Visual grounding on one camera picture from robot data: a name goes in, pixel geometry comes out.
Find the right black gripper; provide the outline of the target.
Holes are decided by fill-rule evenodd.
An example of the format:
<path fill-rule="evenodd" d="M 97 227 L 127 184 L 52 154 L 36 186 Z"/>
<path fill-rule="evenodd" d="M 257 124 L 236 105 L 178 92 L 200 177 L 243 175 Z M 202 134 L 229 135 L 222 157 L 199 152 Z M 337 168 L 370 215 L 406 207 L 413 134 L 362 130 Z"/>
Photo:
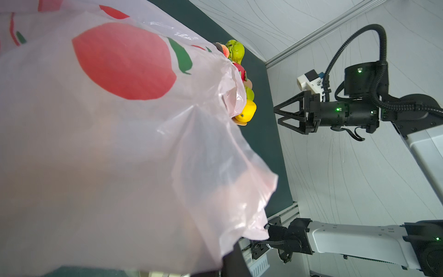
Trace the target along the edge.
<path fill-rule="evenodd" d="M 298 111 L 285 111 L 284 108 L 298 104 Z M 340 129 L 360 127 L 368 133 L 374 133 L 379 127 L 379 109 L 367 100 L 321 102 L 319 94 L 304 92 L 278 104 L 273 112 L 283 117 L 278 125 L 297 133 L 309 134 L 317 132 L 319 127 Z M 304 116 L 300 120 L 287 116 Z"/>

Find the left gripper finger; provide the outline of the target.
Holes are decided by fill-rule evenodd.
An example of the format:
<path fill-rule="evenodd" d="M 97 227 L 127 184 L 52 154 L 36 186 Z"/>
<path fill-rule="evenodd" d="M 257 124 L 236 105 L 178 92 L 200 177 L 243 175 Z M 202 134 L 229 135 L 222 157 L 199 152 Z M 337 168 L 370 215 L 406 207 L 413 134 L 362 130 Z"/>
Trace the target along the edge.
<path fill-rule="evenodd" d="M 243 258 L 239 243 L 234 245 L 231 253 L 223 258 L 222 277 L 252 277 Z"/>

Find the yellow lemon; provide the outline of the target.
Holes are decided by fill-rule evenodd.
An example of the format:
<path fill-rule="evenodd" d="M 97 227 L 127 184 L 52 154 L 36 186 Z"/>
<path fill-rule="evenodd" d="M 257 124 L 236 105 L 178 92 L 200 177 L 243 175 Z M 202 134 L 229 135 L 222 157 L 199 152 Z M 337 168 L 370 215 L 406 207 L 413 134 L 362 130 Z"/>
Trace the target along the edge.
<path fill-rule="evenodd" d="M 252 120 L 257 110 L 257 105 L 254 101 L 247 100 L 245 108 L 239 115 L 236 115 L 234 119 L 240 125 L 246 125 L 248 122 Z"/>

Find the green apple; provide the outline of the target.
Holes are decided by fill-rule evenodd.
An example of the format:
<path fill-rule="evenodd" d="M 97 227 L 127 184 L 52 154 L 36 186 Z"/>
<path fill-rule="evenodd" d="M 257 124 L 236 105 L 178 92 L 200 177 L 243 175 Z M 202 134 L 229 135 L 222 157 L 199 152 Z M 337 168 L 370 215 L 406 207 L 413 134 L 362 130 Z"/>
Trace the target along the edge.
<path fill-rule="evenodd" d="M 253 92 L 253 90 L 249 87 L 245 87 L 245 91 L 247 100 L 254 101 L 255 93 Z"/>

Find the pink plastic bag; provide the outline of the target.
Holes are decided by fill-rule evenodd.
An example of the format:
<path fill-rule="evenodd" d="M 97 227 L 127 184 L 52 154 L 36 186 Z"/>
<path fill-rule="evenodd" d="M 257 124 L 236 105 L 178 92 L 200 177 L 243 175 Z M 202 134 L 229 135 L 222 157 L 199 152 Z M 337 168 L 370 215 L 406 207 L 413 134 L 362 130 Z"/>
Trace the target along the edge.
<path fill-rule="evenodd" d="M 188 274 L 267 240 L 241 75 L 148 1 L 1 2 L 1 275 Z"/>

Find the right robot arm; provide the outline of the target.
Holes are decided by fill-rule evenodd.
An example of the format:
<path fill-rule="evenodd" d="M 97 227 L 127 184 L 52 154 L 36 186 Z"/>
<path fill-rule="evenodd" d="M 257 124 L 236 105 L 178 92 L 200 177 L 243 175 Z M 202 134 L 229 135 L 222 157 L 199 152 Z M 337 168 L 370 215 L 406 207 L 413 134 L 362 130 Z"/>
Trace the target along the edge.
<path fill-rule="evenodd" d="M 413 33 L 401 24 L 381 24 L 387 34 L 389 94 L 422 93 L 443 105 L 443 52 L 432 34 Z M 268 70 L 273 104 L 300 93 L 296 77 L 311 69 L 324 71 L 339 47 L 369 23 L 351 23 L 298 51 Z M 335 90 L 344 69 L 379 58 L 379 38 L 366 31 L 344 50 L 330 73 Z M 393 225 L 442 219 L 443 206 L 391 123 L 374 134 L 358 131 L 357 142 L 345 132 L 319 128 L 311 135 L 278 125 L 288 182 L 300 217 L 347 225 Z M 307 255 L 312 271 L 333 277 L 422 277 L 417 270 L 340 255 Z"/>

